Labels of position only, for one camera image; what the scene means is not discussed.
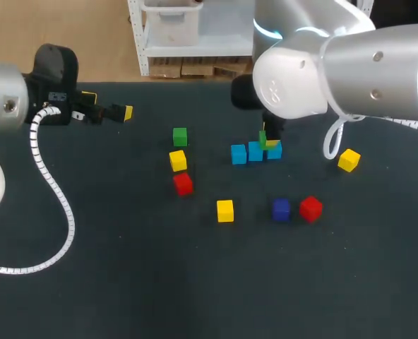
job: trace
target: wooden floor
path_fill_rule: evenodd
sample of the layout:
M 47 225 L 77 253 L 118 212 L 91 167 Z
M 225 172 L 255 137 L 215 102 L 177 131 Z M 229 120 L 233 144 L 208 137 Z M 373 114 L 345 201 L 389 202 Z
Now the wooden floor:
M 48 42 L 76 52 L 79 81 L 150 81 L 128 17 L 127 0 L 0 0 L 0 62 L 29 72 Z

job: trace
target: block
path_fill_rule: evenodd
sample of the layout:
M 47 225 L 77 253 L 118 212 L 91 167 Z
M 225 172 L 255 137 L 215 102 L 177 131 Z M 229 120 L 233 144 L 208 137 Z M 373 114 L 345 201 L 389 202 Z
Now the block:
M 173 172 L 187 170 L 187 159 L 183 150 L 177 150 L 169 154 L 169 161 L 172 164 Z
M 234 204 L 232 200 L 217 201 L 218 222 L 234 222 Z
M 265 146 L 267 147 L 275 147 L 276 145 L 278 145 L 278 143 L 280 143 L 281 141 L 279 140 L 267 140 L 265 142 Z
M 258 141 L 249 142 L 249 161 L 263 161 L 263 150 L 261 150 Z
M 347 149 L 341 154 L 338 162 L 338 167 L 341 167 L 346 172 L 351 172 L 358 166 L 361 155 L 354 150 Z
M 174 147 L 187 146 L 187 129 L 176 127 L 173 129 L 173 145 Z
M 310 196 L 300 203 L 300 215 L 307 222 L 315 222 L 322 214 L 322 203 Z
M 231 146 L 231 161 L 233 165 L 246 164 L 246 148 L 245 145 Z
M 279 140 L 267 140 L 267 136 L 265 135 L 265 131 L 259 131 L 259 145 L 261 146 L 261 150 L 271 150 L 277 144 Z
M 281 157 L 282 157 L 282 146 L 281 146 L 281 141 L 278 141 L 278 144 L 274 148 L 267 151 L 267 159 L 279 160 L 281 159 Z
M 289 221 L 291 205 L 287 199 L 275 199 L 272 206 L 272 218 L 274 221 Z
M 175 175 L 173 181 L 178 195 L 187 196 L 193 193 L 193 182 L 187 173 Z

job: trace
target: red block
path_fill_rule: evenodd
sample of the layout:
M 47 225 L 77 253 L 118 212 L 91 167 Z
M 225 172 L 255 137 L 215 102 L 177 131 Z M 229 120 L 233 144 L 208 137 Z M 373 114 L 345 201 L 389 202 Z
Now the red block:
M 175 175 L 173 181 L 180 196 L 186 196 L 193 193 L 193 182 L 187 173 Z
M 315 222 L 322 214 L 322 203 L 310 196 L 300 203 L 300 215 L 307 222 Z

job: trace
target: cardboard box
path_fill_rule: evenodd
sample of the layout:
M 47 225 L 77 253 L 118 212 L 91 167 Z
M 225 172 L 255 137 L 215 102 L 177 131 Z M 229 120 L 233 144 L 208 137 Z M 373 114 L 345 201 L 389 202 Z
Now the cardboard box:
M 181 78 L 182 58 L 150 58 L 150 77 Z
M 247 72 L 250 63 L 249 56 L 221 56 L 215 62 L 215 75 L 236 78 Z
M 217 58 L 215 67 L 232 72 L 245 72 L 251 57 L 249 56 L 220 56 Z
M 182 61 L 183 76 L 213 76 L 217 58 L 185 57 Z

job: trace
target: green block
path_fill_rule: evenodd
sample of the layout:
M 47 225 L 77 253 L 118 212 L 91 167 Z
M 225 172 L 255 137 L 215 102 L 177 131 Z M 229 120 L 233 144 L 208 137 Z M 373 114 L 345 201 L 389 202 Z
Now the green block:
M 173 129 L 173 145 L 175 147 L 187 146 L 187 129 L 184 127 L 176 127 Z
M 272 150 L 276 146 L 267 146 L 265 143 L 267 143 L 267 136 L 265 136 L 265 131 L 259 131 L 259 147 L 261 147 L 261 150 Z

